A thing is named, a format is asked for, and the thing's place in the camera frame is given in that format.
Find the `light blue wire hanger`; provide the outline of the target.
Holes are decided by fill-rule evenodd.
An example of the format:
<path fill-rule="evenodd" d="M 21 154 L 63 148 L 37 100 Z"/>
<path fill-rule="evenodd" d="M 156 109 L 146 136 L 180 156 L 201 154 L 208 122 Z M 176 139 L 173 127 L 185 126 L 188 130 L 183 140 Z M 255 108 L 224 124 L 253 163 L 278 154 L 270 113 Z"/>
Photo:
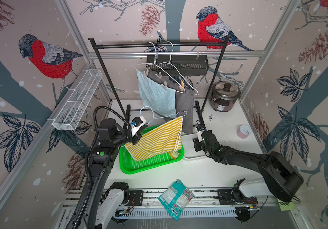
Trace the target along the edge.
<path fill-rule="evenodd" d="M 170 114 L 170 115 L 161 115 L 158 112 L 155 112 L 153 110 L 153 108 L 151 108 L 150 106 L 144 106 L 144 107 L 142 107 L 139 110 L 140 114 L 142 114 L 143 111 L 151 111 L 151 113 L 152 113 L 152 119 L 153 120 L 155 120 L 155 119 L 164 119 L 164 118 L 172 118 L 172 119 L 175 119 L 178 116 L 187 116 L 188 115 L 188 112 L 187 111 L 179 111 L 177 113 L 173 113 L 173 114 Z"/>

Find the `yellow striped towel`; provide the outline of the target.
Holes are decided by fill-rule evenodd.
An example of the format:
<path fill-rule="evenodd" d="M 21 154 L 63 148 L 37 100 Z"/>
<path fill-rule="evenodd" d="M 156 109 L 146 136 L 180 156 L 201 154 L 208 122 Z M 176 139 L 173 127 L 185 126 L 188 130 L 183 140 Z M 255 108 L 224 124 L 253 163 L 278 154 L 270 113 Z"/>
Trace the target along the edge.
<path fill-rule="evenodd" d="M 183 118 L 180 116 L 145 133 L 137 144 L 127 143 L 124 147 L 137 162 L 165 153 L 177 159 L 182 149 L 182 127 Z"/>

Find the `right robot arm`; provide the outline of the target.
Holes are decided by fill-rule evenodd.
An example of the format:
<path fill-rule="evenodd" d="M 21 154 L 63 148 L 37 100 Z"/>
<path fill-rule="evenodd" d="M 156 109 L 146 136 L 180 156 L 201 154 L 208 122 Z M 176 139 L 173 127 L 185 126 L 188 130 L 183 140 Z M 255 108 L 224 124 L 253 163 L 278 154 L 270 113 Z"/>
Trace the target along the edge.
<path fill-rule="evenodd" d="M 193 145 L 196 152 L 204 151 L 217 163 L 261 174 L 270 194 L 284 202 L 290 202 L 304 183 L 300 173 L 278 152 L 255 154 L 222 146 L 212 130 L 203 132 L 200 138 L 194 138 Z"/>

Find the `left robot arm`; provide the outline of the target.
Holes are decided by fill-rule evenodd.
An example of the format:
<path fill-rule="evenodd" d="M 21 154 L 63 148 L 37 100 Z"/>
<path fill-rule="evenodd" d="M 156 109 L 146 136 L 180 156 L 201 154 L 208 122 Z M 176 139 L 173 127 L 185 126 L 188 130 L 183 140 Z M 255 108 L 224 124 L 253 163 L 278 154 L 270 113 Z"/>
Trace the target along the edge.
<path fill-rule="evenodd" d="M 85 158 L 86 183 L 68 229 L 105 229 L 117 208 L 130 198 L 129 185 L 113 183 L 104 191 L 107 179 L 119 155 L 120 147 L 138 143 L 141 132 L 147 127 L 143 116 L 135 117 L 125 128 L 115 119 L 95 122 L 95 137 Z"/>

